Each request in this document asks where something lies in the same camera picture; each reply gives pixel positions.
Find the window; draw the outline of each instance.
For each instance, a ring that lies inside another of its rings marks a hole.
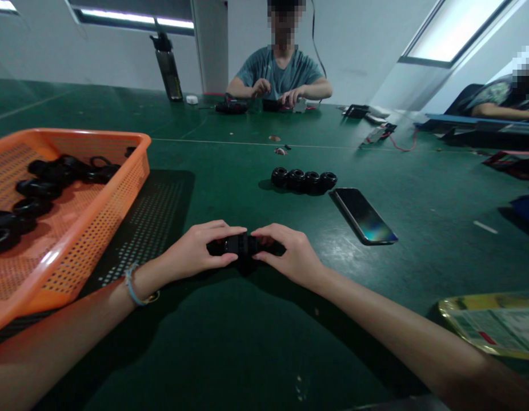
[[[194,35],[190,0],[69,0],[80,23]]]
[[[0,0],[0,13],[19,14],[13,3],[7,0]]]
[[[450,68],[512,0],[439,0],[400,63]]]

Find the water bottle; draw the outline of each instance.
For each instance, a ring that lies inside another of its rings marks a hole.
[[[163,85],[166,87],[167,96],[171,101],[183,101],[181,82],[177,73],[175,58],[173,57],[173,45],[171,40],[163,32],[158,33],[158,37],[150,36],[156,49],[158,66],[162,73]]]

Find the wrist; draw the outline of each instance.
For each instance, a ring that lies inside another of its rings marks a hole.
[[[323,265],[316,270],[312,276],[312,281],[306,288],[318,295],[322,295],[332,287],[335,275],[338,275],[337,272]]]
[[[146,300],[166,284],[174,281],[172,279],[174,275],[172,269],[165,270],[162,268],[157,259],[150,260],[133,274],[135,293],[141,300]]]
[[[308,85],[305,84],[299,88],[301,90],[301,97],[308,99]]]

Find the bracelet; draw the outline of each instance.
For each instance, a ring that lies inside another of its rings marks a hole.
[[[133,291],[133,285],[131,284],[131,281],[133,280],[133,273],[139,268],[138,263],[133,263],[127,270],[126,270],[126,286],[129,290],[129,294],[133,301],[139,306],[144,307],[147,304],[153,303],[160,297],[160,291],[156,291],[154,294],[152,294],[148,299],[141,301],[137,295],[135,295],[135,291]]]

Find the gray t-shirt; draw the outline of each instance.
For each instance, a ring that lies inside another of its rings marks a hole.
[[[272,92],[263,98],[278,100],[283,93],[304,84],[312,84],[323,77],[318,65],[307,55],[295,50],[289,64],[282,70],[278,67],[272,48],[263,47],[253,53],[236,74],[246,87],[253,87],[257,80],[265,78]]]

